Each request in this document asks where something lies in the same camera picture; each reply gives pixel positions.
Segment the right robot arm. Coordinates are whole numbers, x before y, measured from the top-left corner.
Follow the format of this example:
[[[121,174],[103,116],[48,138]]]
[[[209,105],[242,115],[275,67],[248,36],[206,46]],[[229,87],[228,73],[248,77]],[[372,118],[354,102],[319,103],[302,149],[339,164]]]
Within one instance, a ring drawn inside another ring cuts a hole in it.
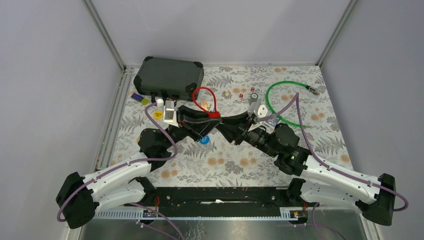
[[[236,116],[217,117],[212,113],[186,109],[177,115],[180,127],[198,138],[218,130],[235,145],[246,142],[274,158],[274,165],[293,176],[287,201],[293,206],[302,203],[339,205],[358,211],[382,226],[393,221],[396,186],[389,174],[367,175],[335,165],[299,145],[299,137],[285,123],[268,133],[261,122],[263,113],[249,110]]]

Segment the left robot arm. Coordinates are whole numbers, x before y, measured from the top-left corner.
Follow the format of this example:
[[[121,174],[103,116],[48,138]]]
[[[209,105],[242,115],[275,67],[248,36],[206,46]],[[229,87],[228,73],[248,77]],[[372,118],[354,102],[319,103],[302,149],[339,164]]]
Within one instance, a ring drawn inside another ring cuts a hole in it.
[[[202,139],[209,129],[195,129],[203,120],[218,120],[217,112],[194,110],[180,106],[172,112],[172,122],[163,129],[148,110],[144,112],[155,125],[141,131],[138,142],[140,150],[133,156],[103,170],[80,175],[77,171],[69,174],[55,201],[59,207],[56,219],[65,222],[71,229],[88,223],[95,214],[123,204],[140,202],[144,206],[152,204],[155,192],[141,183],[133,184],[137,177],[160,168],[165,162],[174,159],[178,153],[177,142],[191,137]]]

